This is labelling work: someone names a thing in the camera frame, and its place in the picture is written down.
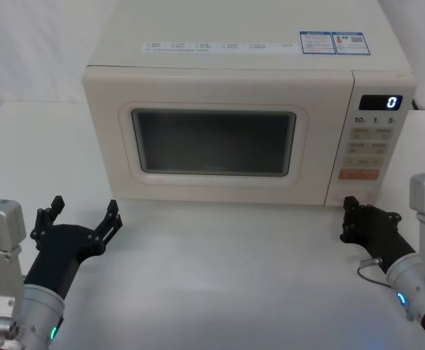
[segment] display number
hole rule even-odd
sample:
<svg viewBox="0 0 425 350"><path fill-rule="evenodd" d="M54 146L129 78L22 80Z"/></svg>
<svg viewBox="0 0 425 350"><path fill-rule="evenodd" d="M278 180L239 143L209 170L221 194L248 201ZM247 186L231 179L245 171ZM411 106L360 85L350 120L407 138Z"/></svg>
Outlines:
<svg viewBox="0 0 425 350"><path fill-rule="evenodd" d="M395 108L398 100L399 99L395 96L389 97L389 99L387 100L387 108Z"/></svg>

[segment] digital display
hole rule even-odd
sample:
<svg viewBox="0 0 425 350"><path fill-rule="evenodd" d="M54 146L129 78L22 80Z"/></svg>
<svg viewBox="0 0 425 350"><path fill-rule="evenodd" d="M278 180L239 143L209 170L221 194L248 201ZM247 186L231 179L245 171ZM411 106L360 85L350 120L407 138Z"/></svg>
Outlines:
<svg viewBox="0 0 425 350"><path fill-rule="evenodd" d="M398 111L402 105L401 95L363 95L359 102L361 111Z"/></svg>

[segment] white table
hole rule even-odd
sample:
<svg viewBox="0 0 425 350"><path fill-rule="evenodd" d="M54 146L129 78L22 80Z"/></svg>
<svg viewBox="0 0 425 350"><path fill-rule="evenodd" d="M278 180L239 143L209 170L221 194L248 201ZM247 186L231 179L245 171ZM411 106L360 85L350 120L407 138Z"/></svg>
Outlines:
<svg viewBox="0 0 425 350"><path fill-rule="evenodd" d="M412 112L378 205L404 217L400 230L415 248L408 180L420 171L425 112ZM30 232L54 195L66 202L58 222L92 228L111 198L87 106L6 103L0 198L21 202ZM425 350L425 332L405 320L392 291L356 276L368 255L340 242L338 208L119 206L125 226L79 269L54 350ZM35 256L27 238L24 273Z"/></svg>

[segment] green led light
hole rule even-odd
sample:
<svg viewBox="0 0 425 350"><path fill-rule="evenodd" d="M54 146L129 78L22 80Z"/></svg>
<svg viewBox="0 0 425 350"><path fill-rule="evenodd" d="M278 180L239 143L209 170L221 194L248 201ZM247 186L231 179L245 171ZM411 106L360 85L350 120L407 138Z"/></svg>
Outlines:
<svg viewBox="0 0 425 350"><path fill-rule="evenodd" d="M50 339L53 339L57 335L58 328L54 327L50 333Z"/></svg>

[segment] white microwave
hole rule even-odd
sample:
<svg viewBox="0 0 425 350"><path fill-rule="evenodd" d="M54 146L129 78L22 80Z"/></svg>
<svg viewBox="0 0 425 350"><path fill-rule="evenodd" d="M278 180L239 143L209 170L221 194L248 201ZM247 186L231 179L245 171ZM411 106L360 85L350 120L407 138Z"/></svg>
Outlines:
<svg viewBox="0 0 425 350"><path fill-rule="evenodd" d="M373 202L416 83L375 0L120 0L83 77L116 198Z"/></svg>

